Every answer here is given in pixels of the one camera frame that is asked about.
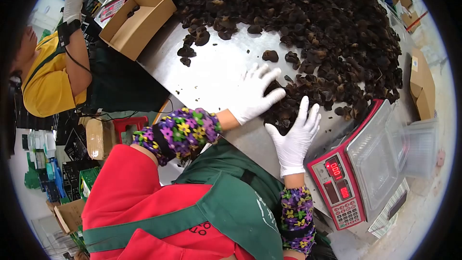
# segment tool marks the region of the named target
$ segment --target green apron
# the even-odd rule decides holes
[[[65,53],[59,43],[56,51],[44,59],[32,72],[26,85],[46,63],[56,55]],[[99,43],[91,52],[91,84],[87,88],[85,103],[77,108],[86,113],[95,113],[102,108],[105,112],[159,111],[170,93],[137,62],[130,60],[116,50]]]
[[[213,186],[195,205],[182,210],[84,230],[87,250],[124,248],[137,228],[162,239],[208,221],[257,260],[283,258],[274,211],[281,209],[284,186],[226,140],[208,148],[174,182]]]

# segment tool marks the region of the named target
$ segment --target black wire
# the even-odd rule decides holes
[[[75,62],[76,65],[80,66],[81,68],[83,68],[84,70],[86,70],[87,72],[91,73],[92,75],[94,75],[94,73],[89,70],[88,68],[84,67],[83,65],[81,65],[79,62],[77,62],[77,60],[75,60],[70,54],[69,52],[67,51],[67,48],[64,47],[64,50],[66,51],[66,54],[69,56],[69,58]],[[160,111],[153,111],[154,113],[173,113],[173,102],[171,101],[170,98],[167,98],[167,100],[170,102],[170,105],[172,107],[172,110],[170,112],[160,112]],[[139,111],[136,111],[136,112],[133,112],[130,116],[126,116],[126,117],[123,117],[123,118],[131,118],[132,116],[134,116],[136,113],[139,113]],[[100,116],[103,116],[103,115],[107,115],[108,117],[110,117],[110,119],[99,119],[98,117]],[[107,122],[107,121],[110,121],[110,120],[113,120],[113,119],[121,119],[121,118],[112,118],[111,115],[109,115],[108,113],[105,113],[105,114],[101,114],[101,115],[98,115],[98,116],[95,116],[95,115],[85,115],[85,116],[88,116],[90,118],[95,118],[97,120],[100,120],[101,122]]]

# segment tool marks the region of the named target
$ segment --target yellow shirt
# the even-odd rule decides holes
[[[72,96],[71,84],[66,72],[66,54],[61,53],[44,64],[27,84],[37,66],[52,55],[58,46],[58,32],[45,37],[37,45],[40,54],[32,64],[26,80],[22,83],[24,106],[27,111],[36,117],[48,117],[60,113],[86,100],[86,90],[75,98]]]

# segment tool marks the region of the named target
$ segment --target stainless steel table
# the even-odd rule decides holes
[[[389,14],[389,18],[401,38],[403,53],[399,57],[404,83],[404,88],[400,90],[400,101],[406,109],[407,120],[414,121],[417,111],[409,94],[410,53],[414,44],[399,19],[392,14]],[[204,46],[193,46],[197,56],[191,59],[191,67],[186,67],[180,62],[176,52],[182,47],[182,39],[188,34],[188,30],[183,29],[174,19],[170,19],[143,50],[138,57],[138,62],[187,107],[202,107],[208,112],[218,112],[227,108],[229,98],[233,96],[234,90],[242,81],[242,76],[254,62],[268,63],[271,68],[280,67],[282,74],[277,80],[282,86],[287,84],[285,75],[295,79],[297,71],[292,69],[291,64],[286,63],[284,56],[289,51],[300,55],[300,49],[288,49],[280,43],[280,36],[276,32],[255,35],[248,34],[247,26],[243,23],[238,24],[237,27],[239,32],[228,41],[220,39],[216,31],[211,27],[208,28],[211,35],[209,43]],[[277,63],[263,61],[262,54],[265,50],[277,51],[279,61]],[[332,111],[321,108],[320,131],[307,156],[312,156],[312,151],[337,138],[349,124],[334,113],[336,107],[344,105],[345,103],[335,103]],[[224,136],[258,165],[280,179],[276,150],[261,119],[255,118],[236,130],[226,132]],[[308,173],[305,173],[305,182],[311,190],[315,208],[330,217],[324,200]]]

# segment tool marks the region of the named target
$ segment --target clear plastic container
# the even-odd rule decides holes
[[[352,162],[368,219],[375,219],[397,181],[398,162],[388,129],[393,109],[385,100],[346,151]]]
[[[390,117],[385,124],[385,130],[395,151],[398,171],[402,171],[409,151],[409,136],[404,131],[406,127],[407,122],[402,114],[401,106],[398,102],[395,102],[392,105]]]
[[[409,136],[409,151],[404,175],[430,179],[438,157],[438,119],[414,122],[406,127],[405,132]]]

